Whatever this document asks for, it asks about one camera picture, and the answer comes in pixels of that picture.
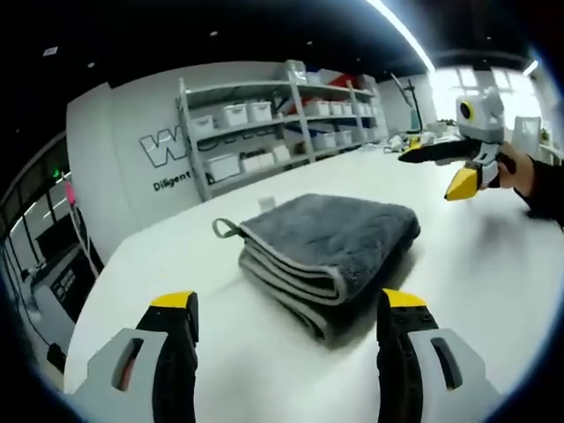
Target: metal shelving unit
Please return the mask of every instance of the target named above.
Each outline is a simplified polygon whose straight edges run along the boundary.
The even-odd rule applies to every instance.
[[[324,151],[314,151],[311,138],[309,135],[309,122],[332,122],[334,126],[339,121],[352,120],[356,121],[356,127],[362,128],[362,119],[368,116],[360,116],[359,101],[364,100],[370,102],[374,96],[369,91],[354,89],[352,85],[347,83],[347,87],[338,87],[331,85],[308,85],[296,83],[294,81],[245,81],[234,82],[229,84],[212,85],[204,88],[187,89],[183,78],[180,78],[180,99],[176,102],[179,119],[181,123],[182,136],[187,143],[187,151],[190,162],[190,171],[194,175],[197,190],[204,201],[214,197],[214,192],[225,189],[231,184],[237,184],[246,179],[255,179],[260,174],[267,174],[276,169],[282,169],[291,165],[299,165],[302,162],[315,162],[320,156],[339,153],[343,150],[363,145],[367,142],[364,131],[361,131],[361,139],[351,145],[341,145]],[[352,103],[352,115],[331,115],[331,116],[312,116],[306,115],[302,106],[302,95],[304,97],[321,97],[326,100],[349,100]],[[293,100],[296,108],[295,115],[289,115],[279,119],[273,119],[268,122],[253,122],[239,127],[226,128],[216,130],[212,134],[205,137],[198,137],[193,130],[190,110],[196,108],[205,108],[216,104],[226,102],[237,102],[251,99],[271,99],[271,104],[275,104],[275,99],[287,97]],[[277,163],[270,167],[264,167],[255,172],[238,174],[220,182],[208,183],[204,162],[198,151],[198,143],[209,142],[210,140],[232,136],[247,131],[258,130],[265,127],[273,127],[276,139],[284,139],[284,126],[291,123],[298,123],[303,137],[303,143],[306,153],[292,156],[287,162]]]
[[[358,141],[356,143],[352,143],[352,144],[349,144],[349,145],[339,145],[339,146],[334,147],[334,148],[327,148],[325,150],[320,150],[318,152],[315,152],[315,156],[316,157],[327,156],[329,154],[334,154],[336,152],[342,152],[343,150],[348,150],[349,148],[359,147],[363,144],[364,143],[362,141]]]
[[[284,163],[276,163],[272,166],[263,167],[259,170],[254,171],[254,172],[249,172],[247,174],[238,174],[236,176],[232,176],[230,178],[224,179],[223,181],[219,181],[219,182],[215,182],[213,184],[210,184],[210,189],[211,189],[211,191],[223,189],[228,185],[236,184],[237,182],[241,182],[241,181],[244,181],[245,179],[253,178],[253,177],[255,177],[259,174],[266,174],[266,173],[268,173],[272,170],[281,169],[281,168],[299,163],[301,161],[309,161],[308,155],[307,154],[301,154],[299,156],[293,156],[291,159],[289,159],[288,161],[285,161]]]
[[[234,135],[240,132],[246,132],[249,130],[258,130],[259,128],[266,128],[268,126],[276,126],[276,125],[286,125],[288,123],[299,122],[300,117],[297,115],[291,115],[287,117],[283,117],[282,119],[272,119],[268,122],[254,122],[248,123],[246,125],[235,126],[233,128],[226,128],[223,130],[216,130],[212,134],[206,135],[205,137],[200,137],[197,141],[198,143],[201,141],[205,141],[208,139],[214,139],[217,137],[224,137],[227,135]]]

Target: towel loop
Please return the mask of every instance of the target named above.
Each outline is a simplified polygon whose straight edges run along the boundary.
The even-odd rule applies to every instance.
[[[221,233],[221,231],[219,231],[219,228],[218,228],[219,223],[223,223],[225,226],[227,226],[229,228],[229,230],[227,232]],[[243,233],[243,231],[237,225],[235,225],[235,223],[233,223],[229,219],[215,219],[215,220],[213,220],[213,223],[211,224],[211,226],[213,227],[213,232],[215,233],[215,235],[218,238],[221,238],[221,239],[224,239],[224,240],[225,240],[225,238],[231,238],[232,236],[235,236],[235,235],[239,235],[241,238],[245,237],[245,234]]]

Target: shelf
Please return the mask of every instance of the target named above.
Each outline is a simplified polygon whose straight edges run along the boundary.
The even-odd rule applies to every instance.
[[[323,96],[329,100],[349,100],[351,99],[351,92],[348,88],[333,85],[309,85],[298,84],[298,89],[301,93],[309,96]],[[368,100],[374,95],[368,91],[353,90],[357,100]]]
[[[283,124],[292,123],[292,122],[299,122],[299,121],[300,121],[299,116],[292,115],[292,116],[288,116],[288,117],[283,117],[282,119],[273,119],[273,120],[267,121],[267,122],[247,123],[245,125],[233,126],[233,128],[225,128],[224,130],[216,130],[209,135],[206,135],[204,137],[199,138],[197,140],[197,142],[199,143],[199,142],[209,140],[209,139],[212,139],[212,138],[217,138],[217,137],[225,137],[227,135],[233,135],[235,133],[244,132],[244,131],[247,131],[247,130],[256,130],[258,128],[264,128],[264,127],[267,127],[267,126],[283,125]]]
[[[288,81],[246,81],[185,91],[190,108],[202,108],[227,101],[266,98],[277,92],[286,92],[290,95],[290,83]]]
[[[334,121],[337,119],[356,119],[356,115],[330,115],[330,116],[306,116],[308,121]]]
[[[347,148],[354,148],[354,147],[358,147],[360,145],[362,145],[362,141],[358,141],[356,143],[352,143],[349,145],[340,145],[338,147],[334,147],[334,148],[328,148],[326,150],[321,150],[319,152],[315,152],[315,156],[316,157],[320,157],[320,156],[324,156],[326,154],[333,154],[334,152],[342,152],[343,150],[346,150]]]
[[[288,161],[285,161],[284,163],[275,163],[272,166],[262,167],[260,169],[257,169],[254,172],[237,174],[235,176],[231,176],[230,178],[224,179],[223,181],[213,183],[209,187],[210,187],[211,191],[222,189],[222,188],[225,188],[225,187],[232,185],[234,183],[245,181],[247,179],[253,178],[253,177],[258,176],[260,174],[265,174],[265,173],[270,172],[272,170],[280,169],[282,167],[286,167],[288,165],[292,165],[294,163],[299,163],[301,161],[307,161],[307,160],[308,160],[307,154],[301,154],[299,156],[293,156],[291,159],[289,159]]]

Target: yellow object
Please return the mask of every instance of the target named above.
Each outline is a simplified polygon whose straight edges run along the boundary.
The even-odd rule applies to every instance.
[[[444,197],[448,201],[465,200],[474,197],[478,190],[478,172],[475,169],[463,167],[456,173]]]
[[[412,293],[400,293],[399,291],[394,291],[393,289],[382,289],[390,300],[390,307],[426,307],[427,303],[424,302],[417,295]]]
[[[168,293],[162,295],[151,303],[152,307],[165,307],[165,308],[186,308],[188,305],[188,298],[193,294],[193,291],[186,291],[183,293]]]

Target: black sleeve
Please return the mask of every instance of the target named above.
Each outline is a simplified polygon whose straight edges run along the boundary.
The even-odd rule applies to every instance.
[[[532,161],[535,181],[531,195],[516,193],[529,205],[535,217],[555,219],[564,226],[564,167],[550,166],[540,161]]]

